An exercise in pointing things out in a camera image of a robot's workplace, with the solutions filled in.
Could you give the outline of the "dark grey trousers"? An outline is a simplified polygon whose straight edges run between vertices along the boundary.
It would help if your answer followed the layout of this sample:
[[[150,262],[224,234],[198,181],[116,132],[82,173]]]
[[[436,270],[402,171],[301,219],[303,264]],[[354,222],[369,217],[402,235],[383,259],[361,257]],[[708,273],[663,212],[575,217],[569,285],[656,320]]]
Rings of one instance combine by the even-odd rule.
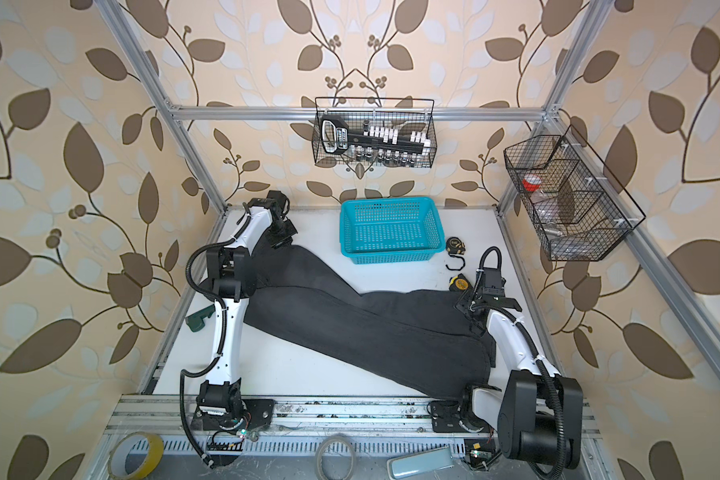
[[[302,246],[252,253],[257,290],[246,324],[429,397],[458,400],[485,385],[496,343],[457,310],[458,292],[359,293]]]

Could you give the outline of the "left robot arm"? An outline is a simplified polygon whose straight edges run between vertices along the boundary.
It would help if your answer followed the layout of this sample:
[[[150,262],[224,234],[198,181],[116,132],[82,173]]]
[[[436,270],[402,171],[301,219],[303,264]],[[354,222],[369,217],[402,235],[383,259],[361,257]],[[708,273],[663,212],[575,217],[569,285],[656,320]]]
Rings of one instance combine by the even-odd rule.
[[[253,251],[261,239],[273,249],[287,246],[297,233],[287,217],[290,200],[279,190],[250,200],[243,209],[237,230],[228,239],[202,246],[189,258],[189,264],[199,257],[205,259],[205,278],[196,282],[190,272],[186,278],[197,294],[211,302],[216,348],[207,366],[179,373],[181,394],[188,378],[202,380],[196,396],[200,414],[236,420],[243,418],[246,411],[239,364],[243,317],[257,290]]]

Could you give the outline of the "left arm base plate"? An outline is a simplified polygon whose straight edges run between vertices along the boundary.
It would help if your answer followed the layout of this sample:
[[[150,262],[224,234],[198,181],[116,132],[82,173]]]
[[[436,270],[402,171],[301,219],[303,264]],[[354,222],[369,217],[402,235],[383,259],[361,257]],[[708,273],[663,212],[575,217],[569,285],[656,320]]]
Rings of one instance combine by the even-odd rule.
[[[243,413],[241,418],[233,417],[229,413],[223,415],[211,415],[200,413],[193,417],[190,426],[192,429],[201,431],[232,431],[241,429],[259,429],[271,424],[275,414],[276,402],[269,398],[244,398]]]

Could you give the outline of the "teal plastic basket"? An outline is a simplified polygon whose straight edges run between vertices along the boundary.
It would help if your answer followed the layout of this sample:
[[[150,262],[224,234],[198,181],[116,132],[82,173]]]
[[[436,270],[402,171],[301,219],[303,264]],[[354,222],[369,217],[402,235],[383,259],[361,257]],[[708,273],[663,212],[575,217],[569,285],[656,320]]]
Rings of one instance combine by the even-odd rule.
[[[351,200],[339,222],[342,254],[356,265],[428,261],[446,237],[428,197]]]

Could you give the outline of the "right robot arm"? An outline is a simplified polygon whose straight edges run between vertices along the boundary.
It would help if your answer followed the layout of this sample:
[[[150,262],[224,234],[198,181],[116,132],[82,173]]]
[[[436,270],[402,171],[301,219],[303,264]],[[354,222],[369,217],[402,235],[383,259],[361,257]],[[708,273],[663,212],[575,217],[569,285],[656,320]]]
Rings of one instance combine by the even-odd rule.
[[[494,339],[509,371],[500,391],[472,389],[470,413],[495,429],[506,458],[527,463],[540,479],[559,479],[580,461],[583,392],[536,345],[504,285],[499,269],[481,267],[474,289],[457,304]]]

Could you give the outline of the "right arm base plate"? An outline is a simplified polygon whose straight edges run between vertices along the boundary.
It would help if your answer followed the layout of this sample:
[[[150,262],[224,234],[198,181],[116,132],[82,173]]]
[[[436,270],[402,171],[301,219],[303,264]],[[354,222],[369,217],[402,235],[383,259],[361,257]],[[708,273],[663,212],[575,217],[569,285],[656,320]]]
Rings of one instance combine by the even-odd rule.
[[[466,433],[474,430],[468,420],[469,410],[463,402],[433,400],[427,405],[435,433]]]

